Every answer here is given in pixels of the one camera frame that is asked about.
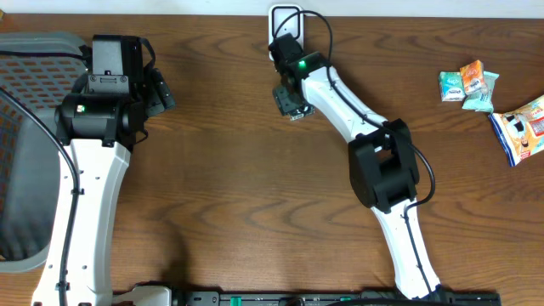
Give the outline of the round black white container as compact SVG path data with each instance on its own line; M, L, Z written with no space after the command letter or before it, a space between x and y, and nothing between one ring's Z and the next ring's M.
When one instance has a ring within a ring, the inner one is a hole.
M315 108L312 105L303 105L289 112L292 121L303 119L306 116L311 116L315 113Z

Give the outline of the teal gum box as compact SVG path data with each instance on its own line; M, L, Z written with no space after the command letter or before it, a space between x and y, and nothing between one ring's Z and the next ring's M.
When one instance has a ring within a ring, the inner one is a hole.
M459 72L439 73L439 90L442 102L462 102L467 95Z

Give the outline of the orange snack packet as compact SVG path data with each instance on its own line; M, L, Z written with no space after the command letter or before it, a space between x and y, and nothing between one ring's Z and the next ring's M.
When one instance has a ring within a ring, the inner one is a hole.
M462 85L466 95L487 90L484 72L484 65L480 60L475 60L460 68Z

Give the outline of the teal small snack packet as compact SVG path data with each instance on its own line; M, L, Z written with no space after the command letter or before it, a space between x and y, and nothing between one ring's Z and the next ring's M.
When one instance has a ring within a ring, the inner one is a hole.
M464 100L462 108L464 110L492 113L494 111L492 94L499 76L497 73L485 71L484 86L479 91L469 94Z

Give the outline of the cream snack bag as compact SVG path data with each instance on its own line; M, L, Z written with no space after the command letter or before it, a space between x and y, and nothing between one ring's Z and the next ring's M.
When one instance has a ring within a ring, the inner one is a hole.
M543 96L517 110L488 117L510 167L543 151Z

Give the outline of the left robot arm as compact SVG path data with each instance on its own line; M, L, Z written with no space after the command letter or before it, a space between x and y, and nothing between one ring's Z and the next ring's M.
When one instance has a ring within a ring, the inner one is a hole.
M147 282L124 293L111 284L116 205L145 122L175 101L142 37L96 35L90 68L54 113L59 196L34 305L171 305L174 291Z

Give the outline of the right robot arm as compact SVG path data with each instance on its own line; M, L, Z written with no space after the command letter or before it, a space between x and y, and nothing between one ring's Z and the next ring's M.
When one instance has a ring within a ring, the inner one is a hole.
M348 146L349 181L381 226L394 265L395 285L409 299L434 298L440 280L427 255L417 217L425 158L400 119L390 121L366 106L341 80L329 59L307 54L290 34L269 45L282 81L273 95L281 114L301 118L320 111Z

